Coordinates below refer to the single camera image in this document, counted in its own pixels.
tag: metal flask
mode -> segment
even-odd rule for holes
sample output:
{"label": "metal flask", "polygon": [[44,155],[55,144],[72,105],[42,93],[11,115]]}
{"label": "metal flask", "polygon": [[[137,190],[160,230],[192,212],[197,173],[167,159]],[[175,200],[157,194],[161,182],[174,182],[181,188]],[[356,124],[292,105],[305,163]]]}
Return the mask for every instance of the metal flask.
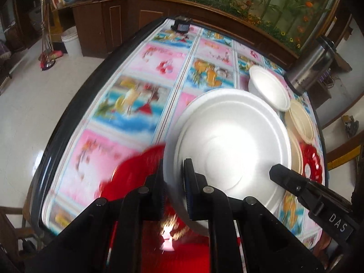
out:
{"label": "metal flask", "polygon": [[319,36],[284,75],[288,86],[297,95],[302,95],[329,68],[335,54],[334,43]]}

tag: screw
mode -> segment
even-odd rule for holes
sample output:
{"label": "screw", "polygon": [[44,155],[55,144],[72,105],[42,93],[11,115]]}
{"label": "screw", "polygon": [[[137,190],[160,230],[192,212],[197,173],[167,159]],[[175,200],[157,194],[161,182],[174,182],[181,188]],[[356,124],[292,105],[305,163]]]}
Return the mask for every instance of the screw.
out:
{"label": "screw", "polygon": [[248,197],[246,197],[245,198],[245,201],[247,202],[247,204],[249,204],[249,205],[254,205],[254,204],[256,204],[256,202],[257,202],[257,200],[254,198],[254,197],[252,197],[252,196],[248,196]]}
{"label": "screw", "polygon": [[148,187],[146,186],[141,186],[139,189],[138,189],[138,193],[139,194],[147,194],[149,192],[149,189]]}
{"label": "screw", "polygon": [[214,191],[214,188],[211,186],[206,186],[206,187],[203,187],[202,190],[203,190],[203,192],[205,192],[207,194],[211,194]]}
{"label": "screw", "polygon": [[103,205],[105,205],[107,203],[107,199],[101,197],[101,198],[96,199],[95,203],[96,203],[97,206],[103,206]]}

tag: patterned tablecloth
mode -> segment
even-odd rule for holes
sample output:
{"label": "patterned tablecloth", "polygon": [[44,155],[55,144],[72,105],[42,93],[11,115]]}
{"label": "patterned tablecloth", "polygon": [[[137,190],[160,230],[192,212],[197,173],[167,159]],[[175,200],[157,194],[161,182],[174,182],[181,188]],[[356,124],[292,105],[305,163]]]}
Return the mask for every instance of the patterned tablecloth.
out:
{"label": "patterned tablecloth", "polygon": [[[313,145],[323,161],[309,99],[288,88],[281,67],[221,34],[194,25],[187,34],[176,34],[170,29],[173,24],[166,20],[129,55],[74,131],[42,208],[42,221],[55,234],[99,196],[100,184],[111,179],[117,165],[165,142],[194,98],[221,87],[247,90],[253,64],[273,72],[290,98],[306,109],[315,129]],[[284,121],[284,114],[277,114]],[[306,247],[319,240],[321,228],[291,194],[286,193],[275,215]]]}

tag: white bowl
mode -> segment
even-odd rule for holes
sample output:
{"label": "white bowl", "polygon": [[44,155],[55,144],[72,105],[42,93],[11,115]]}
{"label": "white bowl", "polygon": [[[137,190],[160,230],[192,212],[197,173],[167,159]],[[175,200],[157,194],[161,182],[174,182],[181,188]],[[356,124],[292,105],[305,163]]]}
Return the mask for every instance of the white bowl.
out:
{"label": "white bowl", "polygon": [[275,75],[258,65],[253,65],[249,69],[249,75],[250,93],[263,99],[273,109],[288,111],[290,106],[288,92]]}
{"label": "white bowl", "polygon": [[284,120],[287,128],[293,132],[299,142],[313,143],[314,130],[312,120],[305,108],[297,100],[291,100],[291,106],[289,111],[285,112]]}
{"label": "white bowl", "polygon": [[302,175],[303,173],[303,156],[300,148],[300,144],[297,138],[294,136],[291,130],[287,130],[289,136],[289,142],[291,144],[291,155],[292,155],[292,163],[291,169],[295,172]]}
{"label": "white bowl", "polygon": [[272,182],[275,164],[291,168],[287,130],[274,110],[246,91],[216,89],[192,101],[172,128],[163,157],[163,176],[177,215],[195,232],[208,235],[207,221],[193,222],[186,209],[182,164],[229,197],[256,197],[272,213],[285,190]]}

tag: trash can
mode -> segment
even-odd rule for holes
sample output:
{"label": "trash can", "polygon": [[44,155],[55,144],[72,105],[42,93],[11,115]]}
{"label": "trash can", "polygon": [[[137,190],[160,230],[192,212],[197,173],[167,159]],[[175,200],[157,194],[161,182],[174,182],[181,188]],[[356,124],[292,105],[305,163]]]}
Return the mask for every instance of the trash can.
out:
{"label": "trash can", "polygon": [[61,39],[69,56],[82,56],[81,45],[80,41],[78,40],[76,26],[64,31],[61,35]]}

